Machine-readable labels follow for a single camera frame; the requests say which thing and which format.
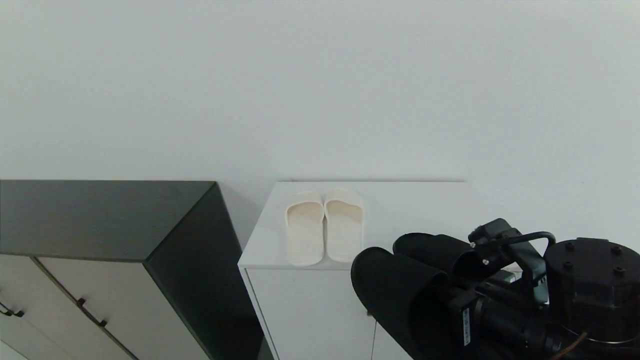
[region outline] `slipper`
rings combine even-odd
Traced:
[[[337,188],[324,200],[326,253],[329,258],[350,263],[362,251],[364,205],[354,191]]]
[[[287,257],[295,266],[309,266],[324,257],[324,208],[315,191],[297,193],[285,212]]]

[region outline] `cabinet door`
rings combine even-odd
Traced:
[[[373,343],[372,360],[412,360],[380,324],[376,324],[376,339]]]
[[[12,306],[5,302],[2,295],[0,292],[2,303]],[[0,351],[2,360],[11,359],[8,355],[11,351],[16,351],[29,360],[73,360],[68,353],[31,325],[24,316],[22,318],[0,316],[0,339],[5,344]]]
[[[0,359],[2,360],[27,360],[24,356],[20,355],[17,351],[10,348],[9,345],[0,341]]]
[[[208,360],[142,264],[58,258],[40,262],[71,295],[85,299],[84,307],[96,319],[106,319],[106,329],[138,359]]]
[[[0,255],[0,288],[7,306],[78,360],[131,360],[24,256]]]
[[[371,360],[375,320],[348,271],[247,269],[276,360]]]

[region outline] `black handle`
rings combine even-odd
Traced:
[[[9,309],[8,306],[4,305],[2,302],[0,302],[0,306],[2,306],[3,308],[6,309],[6,311],[2,311],[0,310],[0,314],[2,315],[6,315],[6,316],[15,316],[17,318],[21,318],[24,316],[24,311],[20,310],[17,313],[11,309]]]
[[[82,311],[95,325],[98,325],[99,327],[107,326],[107,320],[103,320],[99,322],[93,315],[91,315],[89,311],[87,311],[87,309],[84,308],[85,302],[86,300],[83,298],[80,298],[76,301],[76,305],[78,306],[80,311]]]

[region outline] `cabinet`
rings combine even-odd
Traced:
[[[29,360],[254,360],[218,184],[1,181],[3,341]]]
[[[504,212],[468,183],[282,182],[273,188],[238,267],[275,360],[410,360],[367,316],[351,287],[351,264],[325,256],[295,267],[287,260],[284,213],[291,195],[338,187],[362,197],[364,247],[391,250],[411,232],[466,239]]]
[[[352,296],[349,272],[248,273],[274,343],[288,344],[278,347],[280,360],[371,359],[376,322]]]

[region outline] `sticker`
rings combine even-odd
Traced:
[[[471,321],[469,321],[469,308],[462,312],[462,326],[465,331],[465,346],[471,342]]]

